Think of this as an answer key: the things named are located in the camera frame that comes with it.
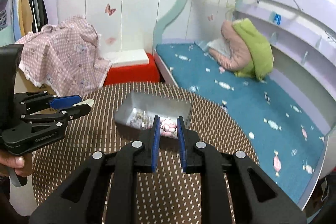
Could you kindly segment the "person's left hand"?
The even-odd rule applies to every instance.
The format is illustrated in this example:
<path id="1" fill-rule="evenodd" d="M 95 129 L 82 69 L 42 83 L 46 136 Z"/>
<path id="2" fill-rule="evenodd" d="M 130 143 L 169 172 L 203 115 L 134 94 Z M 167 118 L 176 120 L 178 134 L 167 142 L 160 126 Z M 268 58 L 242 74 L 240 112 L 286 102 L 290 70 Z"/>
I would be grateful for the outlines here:
<path id="1" fill-rule="evenodd" d="M 14 156 L 6 151 L 0 152 L 1 176 L 9 176 L 7 168 L 12 168 L 18 176 L 28 177 L 33 172 L 33 154 Z"/>

